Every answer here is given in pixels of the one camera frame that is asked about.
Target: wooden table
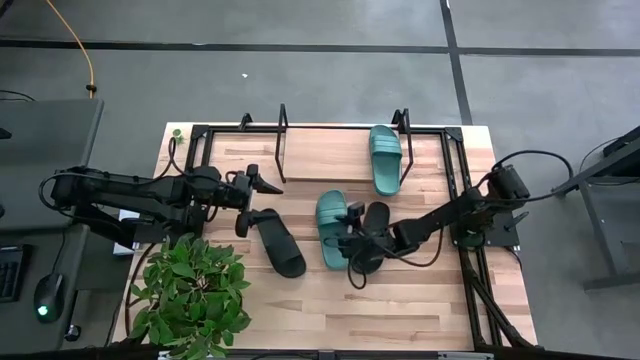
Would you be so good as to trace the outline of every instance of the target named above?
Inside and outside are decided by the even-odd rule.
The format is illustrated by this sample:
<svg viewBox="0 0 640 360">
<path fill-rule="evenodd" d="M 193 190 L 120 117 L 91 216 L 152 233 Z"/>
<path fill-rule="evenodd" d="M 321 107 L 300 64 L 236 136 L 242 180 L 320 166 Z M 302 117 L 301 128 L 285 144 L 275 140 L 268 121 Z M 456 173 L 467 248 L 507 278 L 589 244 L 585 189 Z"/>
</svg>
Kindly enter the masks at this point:
<svg viewBox="0 0 640 360">
<path fill-rule="evenodd" d="M 192 126 L 192 123 L 167 124 L 156 175 L 168 161 L 166 145 L 174 129 L 181 129 L 187 139 L 176 153 L 178 164 L 184 164 Z M 442 254 L 433 266 L 423 269 L 397 260 L 385 260 L 382 268 L 369 276 L 364 290 L 354 289 L 347 280 L 346 272 L 329 271 L 325 267 L 317 238 L 315 204 L 318 197 L 330 189 L 342 190 L 348 202 L 384 201 L 391 208 L 392 221 L 420 217 L 449 201 L 438 138 L 433 135 L 412 137 L 413 169 L 397 195 L 381 197 L 367 180 L 370 179 L 367 170 L 370 165 L 363 149 L 368 148 L 368 130 L 332 130 L 330 134 L 327 131 L 289 129 L 283 135 L 283 167 L 289 179 L 286 184 L 280 181 L 274 161 L 275 134 L 216 134 L 214 137 L 211 164 L 222 174 L 229 170 L 243 170 L 248 164 L 255 163 L 260 166 L 260 173 L 266 181 L 284 190 L 284 195 L 279 196 L 255 194 L 252 207 L 276 209 L 296 238 L 307 262 L 307 272 L 300 278 L 286 279 L 278 275 L 269 263 L 257 229 L 250 230 L 246 239 L 235 236 L 235 210 L 221 210 L 217 218 L 206 225 L 203 237 L 211 244 L 231 244 L 237 252 L 245 255 L 246 278 L 252 283 L 245 290 L 245 309 L 253 321 L 236 337 L 235 347 L 471 350 L 460 262 L 448 231 L 445 231 Z M 475 183 L 490 170 L 495 160 L 489 130 L 484 126 L 463 126 L 462 131 L 472 182 Z M 320 146 L 318 153 L 320 136 L 328 136 L 333 144 L 342 145 Z M 404 136 L 400 139 L 406 166 L 406 139 Z M 307 166 L 308 172 L 299 166 Z M 323 166 L 323 171 L 315 171 L 316 166 Z M 326 174 L 334 174 L 334 177 L 327 178 Z M 313 181 L 318 176 L 322 179 Z M 437 246 L 437 236 L 433 234 L 430 241 L 408 259 L 416 262 L 431 259 Z M 486 252 L 496 302 L 521 334 L 535 343 L 518 263 L 504 249 L 486 248 Z M 132 267 L 139 256 L 137 253 Z M 136 279 L 136 283 L 143 286 L 141 278 Z M 489 341 L 484 306 L 480 305 L 479 311 L 483 334 Z M 121 312 L 114 340 L 123 339 L 124 334 L 124 314 Z"/>
</svg>

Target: green light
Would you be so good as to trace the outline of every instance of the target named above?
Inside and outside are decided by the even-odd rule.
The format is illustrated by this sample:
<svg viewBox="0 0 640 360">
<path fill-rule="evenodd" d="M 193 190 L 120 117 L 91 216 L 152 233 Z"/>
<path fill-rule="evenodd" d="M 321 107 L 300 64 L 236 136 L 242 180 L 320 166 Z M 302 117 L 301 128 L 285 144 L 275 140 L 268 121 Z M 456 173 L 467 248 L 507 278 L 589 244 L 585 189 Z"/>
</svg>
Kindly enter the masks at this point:
<svg viewBox="0 0 640 360">
<path fill-rule="evenodd" d="M 45 315 L 47 315 L 48 312 L 49 312 L 49 309 L 47 309 L 47 307 L 44 306 L 44 305 L 41 305 L 38 308 L 38 314 L 40 314 L 40 316 L 45 316 Z"/>
</svg>

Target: black cable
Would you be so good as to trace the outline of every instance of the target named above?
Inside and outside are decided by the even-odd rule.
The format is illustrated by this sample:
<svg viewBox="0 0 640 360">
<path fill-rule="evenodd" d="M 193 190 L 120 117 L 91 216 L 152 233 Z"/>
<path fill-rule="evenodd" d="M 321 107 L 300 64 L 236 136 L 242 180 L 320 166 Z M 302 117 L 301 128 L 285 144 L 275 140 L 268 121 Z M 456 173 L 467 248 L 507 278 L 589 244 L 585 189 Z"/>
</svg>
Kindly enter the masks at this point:
<svg viewBox="0 0 640 360">
<path fill-rule="evenodd" d="M 264 354 L 260 354 L 260 355 L 256 355 L 254 357 L 252 357 L 250 360 L 258 360 L 258 359 L 263 359 L 266 357 L 276 357 L 276 356 L 281 356 L 281 357 L 292 357 L 292 356 L 297 356 L 303 359 L 315 359 L 315 356 L 311 356 L 311 355 L 304 355 L 301 353 L 286 353 L 286 352 L 282 352 L 282 353 L 264 353 Z"/>
<path fill-rule="evenodd" d="M 24 94 L 24 93 L 21 93 L 19 91 L 0 90 L 0 93 L 18 95 L 18 96 L 22 96 L 22 97 L 25 97 L 25 98 L 29 99 L 29 101 L 36 101 L 36 99 L 32 98 L 31 96 L 29 96 L 27 94 Z"/>
<path fill-rule="evenodd" d="M 442 239 L 443 238 L 444 238 L 444 227 L 440 228 L 440 238 L 438 239 L 438 249 L 436 250 L 435 255 L 433 255 L 433 258 L 431 260 L 429 260 L 429 262 L 427 262 L 425 264 L 418 264 L 418 263 L 415 263 L 415 262 L 413 262 L 411 260 L 407 260 L 407 259 L 403 258 L 402 256 L 398 256 L 398 255 L 394 254 L 393 251 L 385 248 L 384 246 L 376 243 L 375 241 L 374 241 L 374 244 L 376 244 L 380 249 L 382 249 L 385 253 L 387 253 L 387 255 L 392 259 L 400 260 L 403 263 L 411 265 L 411 266 L 425 268 L 425 267 L 429 267 L 429 266 L 435 264 L 435 262 L 438 260 L 438 257 L 440 257 L 440 251 L 442 250 Z"/>
<path fill-rule="evenodd" d="M 142 253 L 142 256 L 140 256 L 140 260 L 138 260 L 136 267 L 133 268 L 133 274 L 131 275 L 131 279 L 129 280 L 127 295 L 124 299 L 124 331 L 127 334 L 127 337 L 131 333 L 131 326 L 130 326 L 131 316 L 129 314 L 129 309 L 131 308 L 131 306 L 133 306 L 130 303 L 131 302 L 131 286 L 136 281 L 136 278 L 138 277 L 138 273 L 140 272 L 140 268 L 142 267 L 144 260 L 147 258 L 147 256 L 149 256 L 149 253 L 155 246 L 156 244 L 149 245 L 149 247 Z"/>
<path fill-rule="evenodd" d="M 60 260 L 60 255 L 62 254 L 62 249 L 64 249 L 64 244 L 67 242 L 66 229 L 62 231 L 62 241 L 60 242 L 60 247 L 58 248 L 58 254 L 56 255 L 56 259 L 53 262 L 53 266 L 51 267 L 51 273 L 53 274 L 56 271 L 56 267 L 58 266 L 58 260 Z"/>
<path fill-rule="evenodd" d="M 613 139 L 609 139 L 609 140 L 607 140 L 607 141 L 605 141 L 605 142 L 603 142 L 603 143 L 601 143 L 601 144 L 597 145 L 597 146 L 596 146 L 596 147 L 594 147 L 593 149 L 591 149 L 591 150 L 590 150 L 590 151 L 589 151 L 589 152 L 588 152 L 588 153 L 587 153 L 587 154 L 582 158 L 582 161 L 580 162 L 580 168 L 579 168 L 579 170 L 578 170 L 578 173 L 581 173 L 581 172 L 582 172 L 582 168 L 584 167 L 584 163 L 587 161 L 587 158 L 589 158 L 589 155 L 593 154 L 596 150 L 600 149 L 601 147 L 603 147 L 603 146 L 605 146 L 605 145 L 607 145 L 607 144 L 609 144 L 609 143 L 612 143 L 612 142 L 614 142 L 614 141 L 616 141 L 616 140 L 618 140 L 618 139 L 620 139 L 620 136 L 615 137 L 615 138 L 613 138 Z M 590 184 L 590 185 L 596 185 L 596 186 L 620 186 L 620 185 L 627 185 L 627 184 L 631 184 L 631 183 L 634 183 L 634 182 L 637 182 L 637 181 L 640 181 L 640 177 L 633 178 L 633 179 L 631 179 L 631 180 L 623 181 L 623 182 L 620 182 L 620 183 L 596 183 L 596 182 L 592 182 L 592 181 L 589 181 L 589 180 L 587 180 L 587 183 L 588 183 L 588 184 Z"/>
<path fill-rule="evenodd" d="M 603 142 L 602 144 L 600 144 L 600 145 L 598 145 L 598 146 L 594 147 L 593 149 L 591 149 L 591 151 L 589 151 L 589 152 L 587 153 L 587 155 L 585 155 L 585 156 L 582 158 L 582 161 L 580 162 L 580 169 L 578 170 L 578 174 L 582 172 L 582 167 L 584 167 L 584 163 L 585 163 L 585 161 L 587 161 L 587 158 L 589 157 L 589 155 L 593 154 L 596 150 L 600 149 L 601 147 L 603 147 L 603 146 L 605 146 L 605 145 L 607 145 L 607 144 L 609 144 L 609 143 L 612 143 L 612 142 L 614 142 L 614 141 L 616 141 L 616 140 L 618 140 L 618 139 L 620 139 L 620 137 L 619 137 L 619 136 L 618 136 L 618 137 L 615 137 L 615 138 L 613 138 L 613 139 L 609 139 L 609 140 L 607 140 L 607 141 Z"/>
<path fill-rule="evenodd" d="M 116 320 L 118 319 L 118 309 L 120 309 L 120 304 L 122 301 L 119 301 L 116 304 L 116 308 L 113 309 L 113 315 L 111 315 L 111 325 L 109 325 L 109 331 L 107 331 L 107 338 L 104 340 L 104 347 L 109 346 L 109 340 L 111 340 L 111 332 L 113 331 L 113 327 L 116 324 Z"/>
<path fill-rule="evenodd" d="M 547 155 L 547 156 L 551 156 L 554 157 L 560 161 L 562 161 L 562 163 L 564 164 L 564 166 L 567 168 L 567 171 L 569 173 L 569 179 L 571 179 L 573 177 L 573 168 L 571 167 L 571 164 L 569 163 L 569 161 L 567 159 L 565 159 L 563 156 L 558 155 L 556 153 L 550 152 L 550 151 L 544 151 L 544 150 L 521 150 L 521 151 L 516 151 L 514 153 L 511 153 L 507 156 L 505 156 L 503 159 L 501 159 L 500 161 L 498 161 L 497 163 L 495 163 L 492 167 L 491 167 L 491 171 L 496 171 L 499 167 L 502 166 L 502 163 L 504 163 L 505 161 L 516 157 L 518 155 L 522 155 L 522 154 L 540 154 L 540 155 Z M 484 183 L 489 176 L 491 176 L 492 173 L 486 174 L 485 176 L 482 177 L 482 179 L 480 179 L 480 181 L 478 182 L 478 184 L 476 184 L 474 187 L 478 188 L 480 187 L 480 185 L 482 185 L 482 183 Z M 544 199 L 548 199 L 552 196 L 555 196 L 559 193 L 561 193 L 563 191 L 563 189 L 561 188 L 556 188 L 556 190 L 549 192 L 546 195 L 541 195 L 541 196 L 534 196 L 534 197 L 529 197 L 526 199 L 487 199 L 487 202 L 489 203 L 502 203 L 502 204 L 509 204 L 509 203 L 528 203 L 528 202 L 533 202 L 533 201 L 540 201 L 540 200 L 544 200 Z"/>
<path fill-rule="evenodd" d="M 216 218 L 216 215 L 218 215 L 218 207 L 217 206 L 213 209 L 213 214 L 211 214 L 211 216 L 209 216 L 206 221 L 207 222 L 212 222 L 213 219 Z"/>
<path fill-rule="evenodd" d="M 357 290 L 362 290 L 364 289 L 365 286 L 367 286 L 367 274 L 364 273 L 363 269 L 360 269 L 362 270 L 362 285 L 356 285 L 356 283 L 353 281 L 353 276 L 351 275 L 351 273 L 354 271 L 353 262 L 351 261 L 351 259 L 355 259 L 358 255 L 360 255 L 362 250 L 363 249 L 356 251 L 356 253 L 352 257 L 350 257 L 347 262 L 347 277 L 349 278 L 349 282 L 351 283 L 351 286 L 353 286 Z"/>
<path fill-rule="evenodd" d="M 620 186 L 620 185 L 632 184 L 632 183 L 638 182 L 638 181 L 640 181 L 640 177 L 633 178 L 631 180 L 627 180 L 627 181 L 623 181 L 623 182 L 619 182 L 619 183 L 594 183 L 594 182 L 591 182 L 591 181 L 587 181 L 587 183 L 589 185 L 595 185 L 595 186 Z"/>
<path fill-rule="evenodd" d="M 228 183 L 231 183 L 231 179 L 229 179 L 229 175 L 238 175 L 237 171 L 227 171 L 226 174 L 224 174 L 224 179 L 227 180 Z"/>
</svg>

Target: gray floor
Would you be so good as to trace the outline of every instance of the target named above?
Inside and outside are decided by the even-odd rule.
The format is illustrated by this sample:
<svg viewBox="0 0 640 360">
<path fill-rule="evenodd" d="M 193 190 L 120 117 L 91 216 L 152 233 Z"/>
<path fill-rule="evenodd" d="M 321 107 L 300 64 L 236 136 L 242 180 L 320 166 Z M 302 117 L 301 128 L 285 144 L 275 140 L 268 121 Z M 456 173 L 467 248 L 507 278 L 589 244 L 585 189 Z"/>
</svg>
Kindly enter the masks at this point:
<svg viewBox="0 0 640 360">
<path fill-rule="evenodd" d="M 460 46 L 640 46 L 634 0 L 449 2 Z M 56 4 L 81 37 L 94 40 L 447 44 L 438 0 Z M 0 19 L 0 36 L 69 39 L 46 4 L 30 0 L 16 0 Z M 247 111 L 273 121 L 280 102 L 295 122 L 385 123 L 395 108 L 409 107 L 414 123 L 461 123 L 448 55 L 96 50 L 91 57 L 106 103 L 92 165 L 113 172 L 150 175 L 168 121 L 239 120 Z M 461 63 L 473 122 L 490 127 L 498 157 L 536 148 L 577 165 L 593 146 L 640 123 L 640 57 L 462 56 Z M 69 99 L 86 96 L 86 82 L 79 51 L 0 49 L 0 88 Z M 514 163 L 536 193 L 566 176 L 551 160 Z M 579 194 L 526 210 L 531 215 L 519 232 L 540 344 L 639 357 L 640 287 L 581 288 L 606 271 Z M 96 321 L 106 331 L 113 303 L 99 302 L 106 305 Z M 96 339 L 96 345 L 104 341 Z"/>
</svg>

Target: desk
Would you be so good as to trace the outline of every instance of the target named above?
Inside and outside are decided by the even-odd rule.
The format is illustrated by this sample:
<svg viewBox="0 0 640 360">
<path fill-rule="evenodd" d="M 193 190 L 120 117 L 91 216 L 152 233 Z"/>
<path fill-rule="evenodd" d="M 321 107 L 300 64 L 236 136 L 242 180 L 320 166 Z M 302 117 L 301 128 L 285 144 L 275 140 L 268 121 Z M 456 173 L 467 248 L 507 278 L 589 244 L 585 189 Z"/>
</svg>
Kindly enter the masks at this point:
<svg viewBox="0 0 640 360">
<path fill-rule="evenodd" d="M 65 246 L 60 254 L 56 271 L 64 276 L 64 311 L 60 318 L 49 324 L 36 319 L 33 294 L 36 284 L 51 273 L 56 254 L 65 232 Z M 4 234 L 1 245 L 30 244 L 32 254 L 28 260 L 20 298 L 16 302 L 0 304 L 0 353 L 35 353 L 57 350 L 62 345 L 73 312 L 78 269 L 82 262 L 89 227 L 73 225 L 68 229 Z"/>
<path fill-rule="evenodd" d="M 191 123 L 167 124 L 156 175 L 165 167 L 167 143 L 174 129 L 181 129 L 186 139 L 176 152 L 178 164 L 184 164 L 191 133 Z M 296 150 L 304 140 L 291 137 L 298 134 L 287 131 L 283 135 L 282 164 L 285 176 L 300 157 Z M 309 130 L 309 144 L 317 142 L 318 129 Z M 494 163 L 493 149 L 487 127 L 462 127 L 468 166 L 472 182 L 477 182 Z M 334 143 L 350 143 L 368 147 L 368 130 L 337 130 L 329 136 Z M 286 184 L 280 181 L 274 161 L 275 134 L 224 134 L 214 136 L 211 164 L 222 174 L 230 170 L 244 170 L 250 163 L 260 166 L 262 177 L 284 190 L 280 196 L 255 194 L 252 207 L 271 207 L 282 216 L 283 222 L 295 237 L 307 262 L 307 272 L 297 279 L 286 279 L 271 268 L 257 229 L 249 231 L 246 239 L 235 236 L 236 211 L 221 210 L 217 218 L 206 225 L 203 237 L 211 244 L 231 244 L 236 252 L 244 254 L 246 279 L 252 285 L 245 290 L 245 309 L 253 318 L 251 325 L 236 337 L 235 348 L 251 349 L 341 349 L 341 350 L 471 350 L 472 340 L 466 312 L 460 262 L 457 250 L 451 245 L 448 231 L 439 260 L 429 268 L 414 268 L 400 261 L 385 260 L 381 269 L 369 276 L 364 290 L 349 284 L 346 272 L 327 270 L 321 254 L 315 225 L 315 204 L 318 197 L 330 189 L 340 189 L 348 202 L 384 201 L 391 208 L 391 221 L 407 217 L 420 217 L 449 201 L 444 175 L 444 160 L 440 142 L 432 135 L 414 135 L 414 164 L 401 191 L 393 197 L 378 196 L 370 181 L 345 179 L 341 167 L 369 167 L 368 159 L 345 156 L 348 149 L 324 147 L 322 153 L 307 154 L 309 168 L 322 162 L 325 156 L 342 151 L 343 159 L 351 159 L 327 166 L 340 181 L 330 178 L 309 181 L 313 176 L 296 174 Z M 400 136 L 407 160 L 407 141 Z M 352 171 L 363 177 L 365 172 Z M 408 256 L 416 262 L 426 262 L 437 247 L 438 234 L 424 243 L 420 250 Z M 516 260 L 504 249 L 487 248 L 487 258 L 494 296 L 505 314 L 529 341 L 535 342 L 535 333 L 529 311 L 522 274 Z M 138 253 L 132 262 L 138 261 Z M 141 278 L 136 279 L 144 286 Z M 479 306 L 483 334 L 489 339 L 486 310 Z M 136 308 L 132 309 L 132 318 Z M 121 312 L 114 340 L 124 333 L 124 313 Z"/>
</svg>

